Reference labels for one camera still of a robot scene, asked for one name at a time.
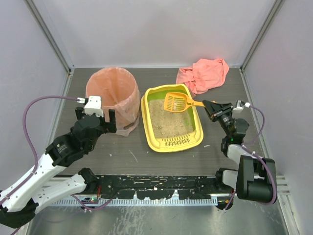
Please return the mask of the orange litter scoop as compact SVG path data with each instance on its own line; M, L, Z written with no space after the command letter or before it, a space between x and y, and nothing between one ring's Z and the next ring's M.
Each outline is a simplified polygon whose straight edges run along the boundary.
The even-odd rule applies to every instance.
M165 96L163 108L171 113L181 113L194 106L205 107L203 102L194 101L187 94L170 92Z

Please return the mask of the yellow green litter box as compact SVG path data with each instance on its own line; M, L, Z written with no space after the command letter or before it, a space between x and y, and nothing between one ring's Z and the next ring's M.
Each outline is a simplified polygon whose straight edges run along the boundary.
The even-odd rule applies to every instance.
M159 153L190 149L203 140L203 129L196 107L190 107L182 113L164 110L164 100L170 92L180 92L191 97L184 84L174 84L149 88L141 98L147 143Z

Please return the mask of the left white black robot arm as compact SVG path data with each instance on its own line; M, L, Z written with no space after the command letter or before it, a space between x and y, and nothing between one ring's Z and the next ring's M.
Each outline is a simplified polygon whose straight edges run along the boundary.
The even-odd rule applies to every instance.
M92 193L99 187L99 180L89 168L82 168L61 183L43 188L45 183L75 161L94 150L98 138L115 133L115 111L109 110L109 121L104 116L79 114L70 132L57 137L32 167L10 188L0 193L0 223L17 229L30 222L36 214L52 203L71 194Z

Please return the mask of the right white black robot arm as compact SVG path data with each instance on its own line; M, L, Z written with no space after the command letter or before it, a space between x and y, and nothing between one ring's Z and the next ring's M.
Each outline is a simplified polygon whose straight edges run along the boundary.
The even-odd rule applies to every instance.
M257 108L248 102L237 101L220 104L203 101L204 108L212 122L218 122L225 132L221 151L238 165L237 170L221 168L216 172L218 186L230 186L239 199L255 201L264 205L274 204L277 200L276 165L272 159L260 157L247 148L244 140L249 123L243 118L234 118L233 112L244 108Z

